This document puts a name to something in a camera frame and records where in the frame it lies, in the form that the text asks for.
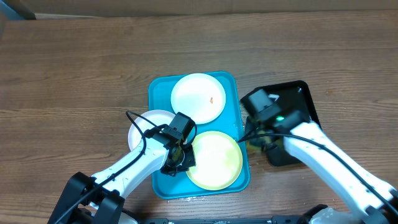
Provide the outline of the yellow-green sponge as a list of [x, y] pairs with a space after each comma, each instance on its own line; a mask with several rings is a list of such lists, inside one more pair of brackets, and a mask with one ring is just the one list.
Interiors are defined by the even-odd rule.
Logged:
[[247, 141], [252, 147], [259, 148], [262, 152], [266, 152], [279, 147], [279, 137], [263, 136], [259, 138], [253, 138]]

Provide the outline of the yellow-green plate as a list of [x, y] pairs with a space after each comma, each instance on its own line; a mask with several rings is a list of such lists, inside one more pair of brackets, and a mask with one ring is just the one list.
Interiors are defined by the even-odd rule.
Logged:
[[188, 178], [205, 190], [229, 187], [243, 168], [243, 154], [237, 142], [219, 131], [197, 135], [192, 143], [195, 166], [187, 171]]

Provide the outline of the white plate with red stain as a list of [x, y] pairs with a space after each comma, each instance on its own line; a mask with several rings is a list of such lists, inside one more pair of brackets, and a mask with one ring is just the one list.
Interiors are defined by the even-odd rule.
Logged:
[[[143, 117], [147, 118], [149, 121], [153, 122], [156, 126], [161, 124], [170, 124], [175, 115], [169, 111], [165, 110], [151, 110], [142, 114]], [[144, 133], [147, 129], [152, 129], [154, 126], [148, 121], [138, 117], [134, 120], [139, 126], [141, 131]], [[131, 151], [133, 151], [141, 141], [141, 135], [137, 128], [132, 124], [129, 128], [127, 135], [128, 145]]]

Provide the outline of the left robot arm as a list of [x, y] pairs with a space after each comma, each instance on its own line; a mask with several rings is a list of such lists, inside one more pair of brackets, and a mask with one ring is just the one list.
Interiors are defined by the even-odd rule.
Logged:
[[195, 165], [193, 141], [165, 133], [145, 133], [129, 154], [91, 177], [77, 172], [67, 182], [49, 223], [122, 223], [126, 197], [159, 170], [175, 176]]

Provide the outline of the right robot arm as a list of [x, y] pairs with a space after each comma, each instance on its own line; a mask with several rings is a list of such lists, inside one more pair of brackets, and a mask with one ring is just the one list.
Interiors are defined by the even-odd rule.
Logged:
[[311, 168], [364, 223], [397, 223], [397, 190], [342, 151], [300, 111], [250, 115], [265, 137], [281, 137], [284, 150]]

